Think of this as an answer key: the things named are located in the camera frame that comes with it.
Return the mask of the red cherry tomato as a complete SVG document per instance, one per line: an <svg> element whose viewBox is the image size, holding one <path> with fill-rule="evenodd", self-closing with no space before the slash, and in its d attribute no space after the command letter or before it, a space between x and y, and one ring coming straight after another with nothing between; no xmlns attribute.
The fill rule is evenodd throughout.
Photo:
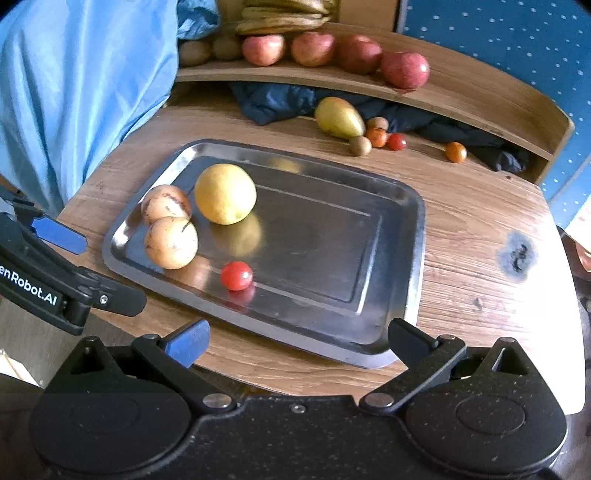
<svg viewBox="0 0 591 480"><path fill-rule="evenodd" d="M402 151L407 148L407 140L401 133L392 133L388 138L387 145L393 151Z"/></svg>
<svg viewBox="0 0 591 480"><path fill-rule="evenodd" d="M252 279L252 268L242 261L229 262L221 270L221 284L229 291L245 290Z"/></svg>

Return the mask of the yellow lemon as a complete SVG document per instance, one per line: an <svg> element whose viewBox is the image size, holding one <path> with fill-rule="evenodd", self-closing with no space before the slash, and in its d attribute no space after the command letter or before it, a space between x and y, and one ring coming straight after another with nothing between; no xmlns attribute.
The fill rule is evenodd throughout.
<svg viewBox="0 0 591 480"><path fill-rule="evenodd" d="M256 205L256 185L242 167L214 164L195 181L194 198L207 220L228 226L241 222L252 212Z"/></svg>

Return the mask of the orange mandarin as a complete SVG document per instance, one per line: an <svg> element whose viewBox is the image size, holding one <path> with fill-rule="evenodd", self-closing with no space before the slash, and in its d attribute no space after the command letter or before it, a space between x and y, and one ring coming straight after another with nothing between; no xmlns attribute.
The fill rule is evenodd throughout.
<svg viewBox="0 0 591 480"><path fill-rule="evenodd" d="M467 149L459 142L449 142L445 146L447 159L452 163L462 163L467 159Z"/></svg>
<svg viewBox="0 0 591 480"><path fill-rule="evenodd" d="M366 130L365 136L369 139L373 148L383 148L388 143L389 134L383 128L370 127Z"/></svg>

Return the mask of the brown round fruit front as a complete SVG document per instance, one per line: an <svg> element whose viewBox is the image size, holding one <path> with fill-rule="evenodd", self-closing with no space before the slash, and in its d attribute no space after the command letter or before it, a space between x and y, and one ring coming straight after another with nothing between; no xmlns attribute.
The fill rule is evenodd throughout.
<svg viewBox="0 0 591 480"><path fill-rule="evenodd" d="M181 269L197 255L197 229L187 218L160 218L148 228L144 248L157 266L166 270Z"/></svg>

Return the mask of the brown round fruit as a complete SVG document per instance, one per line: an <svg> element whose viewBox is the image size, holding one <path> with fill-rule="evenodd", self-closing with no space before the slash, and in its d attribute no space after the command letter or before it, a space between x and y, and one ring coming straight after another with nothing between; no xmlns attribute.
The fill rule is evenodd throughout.
<svg viewBox="0 0 591 480"><path fill-rule="evenodd" d="M187 218L160 218L148 228L144 248L157 266L166 270L181 269L197 255L197 229Z"/></svg>
<svg viewBox="0 0 591 480"><path fill-rule="evenodd" d="M190 218L192 208L185 193L173 185L159 185L150 189L140 204L146 225L165 217Z"/></svg>

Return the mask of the brown round fruit rear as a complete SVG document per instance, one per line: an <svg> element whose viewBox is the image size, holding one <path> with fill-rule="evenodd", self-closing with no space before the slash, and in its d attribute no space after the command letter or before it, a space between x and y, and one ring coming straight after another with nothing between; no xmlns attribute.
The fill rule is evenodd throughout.
<svg viewBox="0 0 591 480"><path fill-rule="evenodd" d="M159 185L150 189L140 204L146 225L165 217L190 218L192 208L185 193L173 185Z"/></svg>

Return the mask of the light blue cloth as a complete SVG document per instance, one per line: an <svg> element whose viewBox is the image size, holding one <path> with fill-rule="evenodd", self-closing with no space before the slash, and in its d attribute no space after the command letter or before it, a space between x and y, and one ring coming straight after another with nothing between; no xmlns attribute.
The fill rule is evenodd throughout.
<svg viewBox="0 0 591 480"><path fill-rule="evenodd" d="M2 177L58 214L165 103L178 41L220 25L214 1L2 2Z"/></svg>

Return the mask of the dark blue jacket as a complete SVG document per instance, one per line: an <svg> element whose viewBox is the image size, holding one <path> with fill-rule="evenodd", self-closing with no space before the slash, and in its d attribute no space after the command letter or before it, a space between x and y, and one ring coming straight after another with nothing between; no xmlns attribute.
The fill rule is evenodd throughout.
<svg viewBox="0 0 591 480"><path fill-rule="evenodd" d="M393 101L342 91L277 83L232 82L232 93L242 114L256 124L266 125L297 116L312 116L328 97L346 100L363 120L384 117L391 133L414 132L440 144L458 142L494 171L520 173L530 154L498 136L443 115Z"/></svg>

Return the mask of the orange mandarin beside mango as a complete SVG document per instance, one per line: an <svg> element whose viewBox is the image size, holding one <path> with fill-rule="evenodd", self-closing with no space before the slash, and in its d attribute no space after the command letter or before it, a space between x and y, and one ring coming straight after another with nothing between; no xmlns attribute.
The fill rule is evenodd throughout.
<svg viewBox="0 0 591 480"><path fill-rule="evenodd" d="M365 136L369 139L373 148L383 148L388 143L389 134L383 128L370 127L366 130Z"/></svg>

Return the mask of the brown kiwi shelf far left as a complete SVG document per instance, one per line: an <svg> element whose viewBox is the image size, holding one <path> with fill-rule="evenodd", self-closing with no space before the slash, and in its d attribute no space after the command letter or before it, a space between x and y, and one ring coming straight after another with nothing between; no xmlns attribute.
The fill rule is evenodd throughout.
<svg viewBox="0 0 591 480"><path fill-rule="evenodd" d="M204 64L211 59L211 55L211 44L200 40L186 41L178 47L179 65L181 67Z"/></svg>

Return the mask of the curved wooden shelf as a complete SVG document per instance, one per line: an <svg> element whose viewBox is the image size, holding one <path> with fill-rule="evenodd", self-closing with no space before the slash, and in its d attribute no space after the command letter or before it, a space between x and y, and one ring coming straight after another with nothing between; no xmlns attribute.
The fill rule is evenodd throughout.
<svg viewBox="0 0 591 480"><path fill-rule="evenodd" d="M475 58L405 35L360 26L328 23L322 28L341 39L362 35L386 52L414 51L431 67L426 85L398 90L381 74L363 76L337 66L307 68L283 59L256 67L245 60L211 60L181 67L178 82L249 81L305 85L393 101L451 118L493 134L533 155L523 178L541 184L574 132L572 119L548 96Z"/></svg>

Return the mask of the red apple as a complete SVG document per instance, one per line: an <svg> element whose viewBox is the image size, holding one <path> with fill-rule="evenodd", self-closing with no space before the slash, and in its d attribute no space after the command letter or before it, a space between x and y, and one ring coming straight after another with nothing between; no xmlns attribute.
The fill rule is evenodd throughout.
<svg viewBox="0 0 591 480"><path fill-rule="evenodd" d="M335 56L335 36L314 31L298 34L291 42L290 55L304 67L328 65Z"/></svg>
<svg viewBox="0 0 591 480"><path fill-rule="evenodd" d="M417 52L384 52L381 71L385 80L394 87L416 90L428 82L430 64Z"/></svg>
<svg viewBox="0 0 591 480"><path fill-rule="evenodd" d="M283 35L250 36L242 43L242 55L254 66L267 67L283 59L286 40Z"/></svg>
<svg viewBox="0 0 591 480"><path fill-rule="evenodd" d="M382 57L381 45L367 36L352 35L339 40L337 63L346 72L373 74L380 67Z"/></svg>

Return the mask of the red apple rightmost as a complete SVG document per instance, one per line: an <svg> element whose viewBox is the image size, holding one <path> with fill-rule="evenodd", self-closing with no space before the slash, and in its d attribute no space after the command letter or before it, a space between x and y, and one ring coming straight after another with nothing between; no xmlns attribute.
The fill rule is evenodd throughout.
<svg viewBox="0 0 591 480"><path fill-rule="evenodd" d="M385 80L394 87L416 90L428 82L430 64L417 52L384 52L381 71Z"/></svg>

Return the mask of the bunch of ripe bananas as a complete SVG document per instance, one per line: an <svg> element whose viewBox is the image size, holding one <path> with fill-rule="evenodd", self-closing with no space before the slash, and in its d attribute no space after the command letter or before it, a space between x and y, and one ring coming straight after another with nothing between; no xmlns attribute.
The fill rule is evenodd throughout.
<svg viewBox="0 0 591 480"><path fill-rule="evenodd" d="M321 28L332 20L338 1L252 0L244 1L238 35L267 35L304 32Z"/></svg>

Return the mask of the wooden board behind shelf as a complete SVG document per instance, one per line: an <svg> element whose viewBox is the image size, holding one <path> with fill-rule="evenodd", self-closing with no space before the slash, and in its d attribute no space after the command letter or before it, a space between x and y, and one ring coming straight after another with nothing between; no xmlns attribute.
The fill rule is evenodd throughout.
<svg viewBox="0 0 591 480"><path fill-rule="evenodd" d="M242 1L218 0L218 12L223 21L238 21L242 18ZM398 18L407 1L400 0L342 0L335 2L332 21L396 32Z"/></svg>

